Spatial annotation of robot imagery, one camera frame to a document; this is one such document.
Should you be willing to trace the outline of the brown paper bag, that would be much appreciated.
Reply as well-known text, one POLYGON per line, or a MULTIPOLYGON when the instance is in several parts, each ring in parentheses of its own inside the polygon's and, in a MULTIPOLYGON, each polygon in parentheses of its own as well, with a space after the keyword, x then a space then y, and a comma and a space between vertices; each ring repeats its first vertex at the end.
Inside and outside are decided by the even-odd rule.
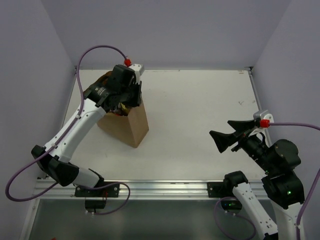
POLYGON ((99 77, 83 92, 83 96, 85 99, 92 100, 97 107, 101 107, 105 111, 104 116, 96 123, 101 130, 126 145, 137 148, 149 131, 142 97, 140 106, 132 107, 128 116, 113 114, 115 108, 109 109, 106 105, 108 101, 106 84, 111 74, 112 71, 108 71, 99 77))

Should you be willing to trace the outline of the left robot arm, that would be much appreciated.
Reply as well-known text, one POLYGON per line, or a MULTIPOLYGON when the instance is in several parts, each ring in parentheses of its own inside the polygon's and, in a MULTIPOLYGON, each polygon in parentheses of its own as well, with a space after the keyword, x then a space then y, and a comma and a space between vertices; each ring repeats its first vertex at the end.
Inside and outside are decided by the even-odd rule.
POLYGON ((141 102, 142 64, 129 67, 117 64, 110 75, 92 83, 83 93, 83 103, 62 129, 44 146, 35 145, 31 150, 39 168, 65 187, 70 184, 85 187, 92 196, 103 193, 103 177, 91 169, 71 163, 71 158, 90 129, 122 103, 138 107, 141 102))

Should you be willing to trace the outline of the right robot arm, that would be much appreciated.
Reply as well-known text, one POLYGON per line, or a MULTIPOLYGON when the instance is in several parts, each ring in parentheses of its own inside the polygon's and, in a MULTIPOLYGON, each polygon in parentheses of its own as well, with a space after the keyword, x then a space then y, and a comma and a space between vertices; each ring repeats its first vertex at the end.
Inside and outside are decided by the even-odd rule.
POLYGON ((294 172, 301 164, 297 146, 287 139, 267 146, 264 135, 258 138, 258 134, 273 125, 268 119, 229 120, 227 123, 234 129, 233 133, 211 130, 209 134, 220 153, 228 147, 233 152, 242 149, 265 172, 261 182, 271 200, 276 222, 270 219, 240 170, 224 176, 222 192, 225 197, 234 197, 241 203, 262 240, 305 239, 300 214, 305 203, 304 187, 294 172))

